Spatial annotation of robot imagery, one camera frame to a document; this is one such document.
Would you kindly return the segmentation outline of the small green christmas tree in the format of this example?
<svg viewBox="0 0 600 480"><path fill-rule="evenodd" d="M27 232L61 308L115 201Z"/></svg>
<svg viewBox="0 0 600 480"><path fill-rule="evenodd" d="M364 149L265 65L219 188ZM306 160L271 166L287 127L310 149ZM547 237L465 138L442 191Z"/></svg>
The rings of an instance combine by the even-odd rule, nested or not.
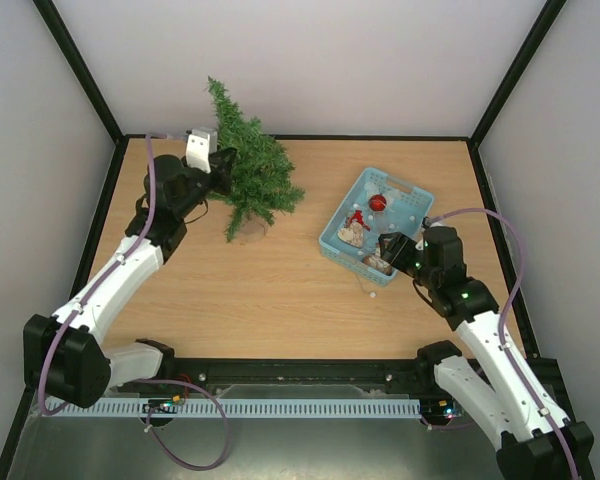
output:
<svg viewBox="0 0 600 480"><path fill-rule="evenodd" d="M225 228L226 240L232 242L252 219L272 226L277 212L294 213L305 190L293 183L294 164L285 147L263 131L261 120L246 117L221 81L208 78L207 91L217 120L218 147L236 150L231 192L215 196L232 207Z"/></svg>

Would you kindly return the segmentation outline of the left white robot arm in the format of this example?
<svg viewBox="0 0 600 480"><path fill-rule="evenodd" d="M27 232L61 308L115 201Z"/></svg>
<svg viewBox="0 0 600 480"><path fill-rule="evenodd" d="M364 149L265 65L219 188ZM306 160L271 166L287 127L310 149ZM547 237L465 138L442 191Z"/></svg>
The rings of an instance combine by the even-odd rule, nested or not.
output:
<svg viewBox="0 0 600 480"><path fill-rule="evenodd" d="M203 168L174 155L151 158L145 192L114 254L65 305L25 324L24 379L41 398L87 408L114 386L167 374L170 347L137 340L104 351L102 344L134 293L178 248L187 216L210 193L230 192L236 154L233 148L212 153Z"/></svg>

